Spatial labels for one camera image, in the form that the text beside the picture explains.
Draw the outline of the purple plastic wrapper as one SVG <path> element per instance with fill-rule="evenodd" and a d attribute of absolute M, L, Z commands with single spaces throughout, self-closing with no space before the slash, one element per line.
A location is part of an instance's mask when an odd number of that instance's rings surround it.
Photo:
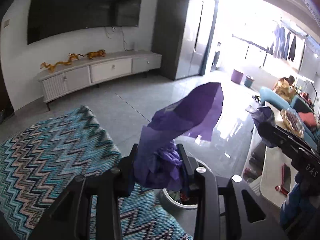
<path fill-rule="evenodd" d="M 133 163 L 136 182 L 151 189 L 183 189 L 187 173 L 174 140 L 184 135 L 210 141 L 222 107 L 221 84 L 209 82 L 157 111 L 140 134 Z"/>

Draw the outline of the small purple wrapper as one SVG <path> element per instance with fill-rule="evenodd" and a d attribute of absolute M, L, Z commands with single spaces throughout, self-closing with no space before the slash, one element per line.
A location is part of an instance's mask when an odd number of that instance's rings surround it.
<path fill-rule="evenodd" d="M 276 127 L 274 112 L 269 106 L 260 106 L 258 108 L 249 106 L 246 111 L 251 115 L 256 129 L 264 122 Z"/>

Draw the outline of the grey round trash can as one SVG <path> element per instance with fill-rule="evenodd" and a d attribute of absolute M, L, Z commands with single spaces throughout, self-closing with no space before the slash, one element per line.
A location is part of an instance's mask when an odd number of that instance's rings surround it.
<path fill-rule="evenodd" d="M 180 191 L 162 189 L 158 194 L 159 200 L 173 210 L 196 210 L 197 197 L 186 197 Z"/>

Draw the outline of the white coffee table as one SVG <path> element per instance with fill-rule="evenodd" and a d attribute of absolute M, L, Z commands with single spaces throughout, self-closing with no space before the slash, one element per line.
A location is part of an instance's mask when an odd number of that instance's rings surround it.
<path fill-rule="evenodd" d="M 283 154 L 280 148 L 268 148 L 261 143 L 262 139 L 259 136 L 257 129 L 254 127 L 241 176 L 247 181 L 258 196 L 266 200 L 268 204 L 279 209 L 286 199 L 286 196 L 278 190 L 281 186 L 282 165 L 286 164 L 290 168 L 291 187 L 294 187 L 296 184 L 295 176 L 297 170 L 291 165 L 291 159 Z M 258 152 L 261 152 L 264 155 L 262 167 L 257 167 L 255 164 L 249 162 L 254 150 L 258 150 Z"/>

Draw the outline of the teal sofa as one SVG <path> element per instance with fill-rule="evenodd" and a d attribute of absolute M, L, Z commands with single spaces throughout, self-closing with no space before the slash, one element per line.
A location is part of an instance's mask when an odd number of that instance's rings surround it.
<path fill-rule="evenodd" d="M 306 104 L 306 102 L 298 95 L 295 95 L 290 103 L 284 100 L 281 96 L 267 87 L 261 87 L 259 90 L 260 102 L 262 106 L 268 102 L 278 110 L 281 109 L 294 109 L 296 112 L 313 113 L 313 110 Z"/>

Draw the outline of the person in yellow clothes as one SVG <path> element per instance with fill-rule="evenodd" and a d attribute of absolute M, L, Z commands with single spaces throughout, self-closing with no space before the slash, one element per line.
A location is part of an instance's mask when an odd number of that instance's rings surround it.
<path fill-rule="evenodd" d="M 289 77 L 282 77 L 274 84 L 273 91 L 290 103 L 296 94 L 296 90 L 293 85 L 294 83 L 294 76 L 290 75 Z"/>

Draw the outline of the zigzag patterned rug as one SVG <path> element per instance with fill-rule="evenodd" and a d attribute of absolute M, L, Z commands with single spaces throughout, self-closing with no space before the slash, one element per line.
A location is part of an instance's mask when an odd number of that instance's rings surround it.
<path fill-rule="evenodd" d="M 121 153 L 81 106 L 39 121 L 1 143 L 1 239 L 27 239 L 72 179 L 117 166 Z M 119 199 L 123 239 L 190 239 L 153 190 L 135 185 Z"/>

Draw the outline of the teal waste bin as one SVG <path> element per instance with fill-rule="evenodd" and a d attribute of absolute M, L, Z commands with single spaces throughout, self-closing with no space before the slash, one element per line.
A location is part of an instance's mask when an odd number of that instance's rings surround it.
<path fill-rule="evenodd" d="M 252 84 L 254 82 L 254 79 L 252 76 L 246 75 L 245 81 L 244 81 L 244 86 L 247 88 L 251 88 Z"/>

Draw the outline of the white washing machine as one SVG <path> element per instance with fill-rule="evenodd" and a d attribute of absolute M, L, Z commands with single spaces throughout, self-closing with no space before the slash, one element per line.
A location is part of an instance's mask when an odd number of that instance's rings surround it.
<path fill-rule="evenodd" d="M 212 61 L 212 66 L 211 66 L 211 69 L 210 69 L 211 72 L 213 72 L 213 71 L 215 71 L 217 69 L 217 62 L 218 62 L 219 57 L 220 57 L 220 50 L 221 50 L 221 42 L 217 42 L 214 58 L 213 58 L 213 61 Z"/>

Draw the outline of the hanging dark clothes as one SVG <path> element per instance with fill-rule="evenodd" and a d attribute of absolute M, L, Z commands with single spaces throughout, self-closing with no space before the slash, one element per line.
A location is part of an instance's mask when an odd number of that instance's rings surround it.
<path fill-rule="evenodd" d="M 285 26 L 277 25 L 268 52 L 277 59 L 294 61 L 296 56 L 297 34 Z"/>

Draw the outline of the white tv cabinet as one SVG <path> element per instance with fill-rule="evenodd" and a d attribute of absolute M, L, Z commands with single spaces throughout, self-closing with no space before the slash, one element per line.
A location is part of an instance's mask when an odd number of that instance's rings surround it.
<path fill-rule="evenodd" d="M 37 74 L 47 105 L 78 90 L 100 83 L 159 69 L 162 55 L 150 51 L 121 51 L 94 59 L 79 59 L 71 65 L 58 65 L 54 71 Z"/>

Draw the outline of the golden tiger figurine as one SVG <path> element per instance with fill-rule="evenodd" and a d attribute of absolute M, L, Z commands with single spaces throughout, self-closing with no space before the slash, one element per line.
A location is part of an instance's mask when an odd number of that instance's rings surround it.
<path fill-rule="evenodd" d="M 98 50 L 98 51 L 90 51 L 90 52 L 86 53 L 85 56 L 90 60 L 92 60 L 96 57 L 105 57 L 106 51 L 103 49 Z"/>

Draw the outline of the golden dragon figurine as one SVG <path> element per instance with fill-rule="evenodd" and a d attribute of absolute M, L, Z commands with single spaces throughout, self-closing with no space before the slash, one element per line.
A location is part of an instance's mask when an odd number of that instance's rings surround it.
<path fill-rule="evenodd" d="M 76 53 L 69 53 L 67 61 L 57 61 L 55 64 L 48 64 L 48 63 L 43 62 L 42 64 L 40 64 L 40 69 L 46 68 L 48 71 L 54 72 L 55 68 L 57 66 L 59 66 L 59 65 L 70 66 L 70 65 L 72 65 L 72 62 L 74 60 L 79 60 L 79 57 L 84 57 L 84 55 L 76 54 Z"/>

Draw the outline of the grey double door refrigerator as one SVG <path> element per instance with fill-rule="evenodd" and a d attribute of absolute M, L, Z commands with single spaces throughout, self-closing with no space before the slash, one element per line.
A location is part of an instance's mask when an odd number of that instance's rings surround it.
<path fill-rule="evenodd" d="M 171 80 L 199 75 L 214 16 L 214 0 L 157 0 L 152 51 Z"/>

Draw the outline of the black wall television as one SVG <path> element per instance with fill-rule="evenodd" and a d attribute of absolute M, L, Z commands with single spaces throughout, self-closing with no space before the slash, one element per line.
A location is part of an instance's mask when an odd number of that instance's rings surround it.
<path fill-rule="evenodd" d="M 136 27 L 142 0 L 31 0 L 27 42 L 100 27 Z"/>

